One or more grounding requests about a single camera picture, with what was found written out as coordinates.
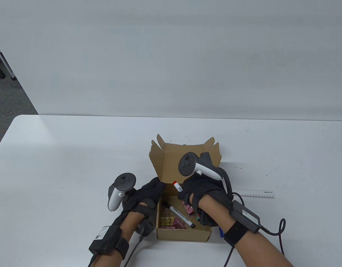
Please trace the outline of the person's left hand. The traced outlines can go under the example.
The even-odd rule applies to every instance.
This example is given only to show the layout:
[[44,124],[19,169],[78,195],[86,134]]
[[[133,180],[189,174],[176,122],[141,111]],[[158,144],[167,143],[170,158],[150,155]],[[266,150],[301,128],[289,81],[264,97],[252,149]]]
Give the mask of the person's left hand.
[[129,212],[137,212],[144,215],[145,218],[153,217],[165,186],[164,182],[155,177],[140,189],[128,191],[123,202],[122,214],[127,215]]

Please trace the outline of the person's right hand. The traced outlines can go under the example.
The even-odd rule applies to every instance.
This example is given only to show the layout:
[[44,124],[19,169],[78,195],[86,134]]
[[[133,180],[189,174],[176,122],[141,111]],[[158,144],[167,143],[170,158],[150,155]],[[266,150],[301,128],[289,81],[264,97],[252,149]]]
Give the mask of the person's right hand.
[[185,179],[178,199],[192,206],[194,210],[203,210],[208,214],[216,205],[227,210],[232,209],[232,200],[228,197],[223,183],[197,173]]

